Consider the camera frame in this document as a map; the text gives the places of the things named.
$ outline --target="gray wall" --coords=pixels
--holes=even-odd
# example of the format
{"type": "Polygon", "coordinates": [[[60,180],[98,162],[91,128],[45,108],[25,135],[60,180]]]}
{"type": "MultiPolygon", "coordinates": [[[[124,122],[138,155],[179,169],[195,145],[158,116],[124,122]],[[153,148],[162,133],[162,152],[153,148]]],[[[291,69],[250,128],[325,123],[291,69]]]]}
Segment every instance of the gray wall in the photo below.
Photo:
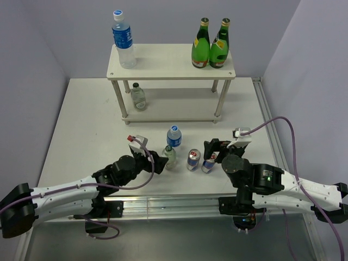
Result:
{"type": "MultiPolygon", "coordinates": [[[[347,13],[346,0],[302,0],[263,81],[273,116],[294,124],[300,176],[324,184],[348,183],[347,13]]],[[[292,164],[289,128],[277,130],[292,164]]],[[[329,259],[339,260],[329,225],[318,228],[329,259]]],[[[348,222],[336,228],[347,255],[348,222]]]]}
{"type": "MultiPolygon", "coordinates": [[[[0,1],[0,198],[19,183],[37,185],[66,78],[19,0],[0,1]]],[[[18,238],[0,237],[12,260],[18,238]]]]}
{"type": "Polygon", "coordinates": [[[300,0],[22,0],[70,78],[104,78],[113,10],[122,9],[135,43],[192,43],[201,17],[210,39],[231,19],[237,76],[262,76],[300,0]]]}

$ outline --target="clear plastic bottle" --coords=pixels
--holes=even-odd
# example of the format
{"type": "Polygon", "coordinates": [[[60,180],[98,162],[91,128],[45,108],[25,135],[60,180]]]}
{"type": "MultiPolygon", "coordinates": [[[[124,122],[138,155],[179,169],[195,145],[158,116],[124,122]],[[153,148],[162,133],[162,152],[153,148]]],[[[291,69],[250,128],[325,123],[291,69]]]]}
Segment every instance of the clear plastic bottle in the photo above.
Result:
{"type": "Polygon", "coordinates": [[[181,144],[181,131],[178,126],[173,125],[167,132],[167,144],[172,147],[178,147],[181,144]]]}
{"type": "Polygon", "coordinates": [[[132,97],[133,105],[137,110],[142,111],[146,109],[145,93],[144,90],[139,87],[139,83],[133,83],[130,96],[132,97]]]}
{"type": "Polygon", "coordinates": [[[117,51],[119,52],[120,64],[129,69],[136,65],[134,56],[132,32],[129,23],[125,21],[121,10],[114,11],[113,33],[117,51]]]}
{"type": "Polygon", "coordinates": [[[176,166],[176,152],[172,146],[167,145],[162,151],[162,155],[168,158],[168,162],[165,164],[167,169],[173,169],[176,166]]]}

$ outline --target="shelf leg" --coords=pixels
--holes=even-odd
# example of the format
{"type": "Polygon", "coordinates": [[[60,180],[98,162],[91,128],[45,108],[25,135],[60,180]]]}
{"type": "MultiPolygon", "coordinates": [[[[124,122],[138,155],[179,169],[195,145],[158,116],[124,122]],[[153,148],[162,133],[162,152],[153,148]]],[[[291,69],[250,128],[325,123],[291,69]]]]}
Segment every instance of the shelf leg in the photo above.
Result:
{"type": "Polygon", "coordinates": [[[219,83],[219,80],[214,80],[213,87],[212,87],[212,92],[216,92],[217,91],[218,83],[219,83]]]}
{"type": "Polygon", "coordinates": [[[223,103],[225,102],[225,98],[226,98],[226,95],[227,95],[230,83],[231,83],[231,80],[225,80],[225,82],[223,83],[223,87],[222,87],[222,91],[221,91],[221,94],[220,94],[219,102],[217,104],[216,111],[215,111],[215,114],[214,114],[216,117],[219,117],[221,115],[222,106],[223,106],[223,103]]]}
{"type": "Polygon", "coordinates": [[[119,105],[120,105],[122,117],[127,118],[128,114],[127,114],[125,103],[123,102],[122,93],[120,91],[119,83],[116,80],[112,80],[111,83],[113,84],[113,87],[114,87],[114,90],[116,93],[116,97],[117,97],[117,101],[119,102],[119,105]]]}
{"type": "Polygon", "coordinates": [[[126,90],[126,93],[128,94],[128,93],[130,93],[130,88],[129,88],[129,84],[128,84],[128,81],[127,80],[124,80],[123,81],[123,84],[124,84],[124,86],[125,86],[125,90],[126,90]]]}

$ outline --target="gold foil cap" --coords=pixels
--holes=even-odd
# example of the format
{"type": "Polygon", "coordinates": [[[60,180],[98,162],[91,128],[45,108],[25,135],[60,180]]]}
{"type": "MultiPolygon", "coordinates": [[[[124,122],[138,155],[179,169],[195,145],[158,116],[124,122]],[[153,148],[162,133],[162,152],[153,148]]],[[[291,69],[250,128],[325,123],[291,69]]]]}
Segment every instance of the gold foil cap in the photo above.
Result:
{"type": "Polygon", "coordinates": [[[207,25],[209,25],[209,19],[207,19],[206,17],[203,17],[203,18],[201,19],[201,25],[202,25],[202,26],[207,26],[207,25]]]}
{"type": "Polygon", "coordinates": [[[221,25],[222,26],[229,26],[230,22],[231,22],[230,19],[224,18],[224,19],[222,19],[221,25]]]}

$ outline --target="silver can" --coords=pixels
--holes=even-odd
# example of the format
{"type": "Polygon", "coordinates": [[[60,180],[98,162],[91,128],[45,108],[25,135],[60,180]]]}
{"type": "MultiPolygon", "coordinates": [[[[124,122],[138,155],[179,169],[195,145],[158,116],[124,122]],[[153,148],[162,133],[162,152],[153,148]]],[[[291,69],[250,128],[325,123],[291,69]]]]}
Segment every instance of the silver can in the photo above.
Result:
{"type": "Polygon", "coordinates": [[[215,159],[218,155],[216,155],[215,152],[213,152],[212,156],[210,157],[210,159],[207,159],[205,161],[203,161],[202,164],[202,171],[205,173],[211,173],[212,168],[215,165],[215,159]]]}
{"type": "Polygon", "coordinates": [[[197,149],[192,149],[189,152],[189,156],[187,158],[187,168],[190,171],[195,171],[198,168],[198,164],[201,159],[201,152],[197,149]]]}

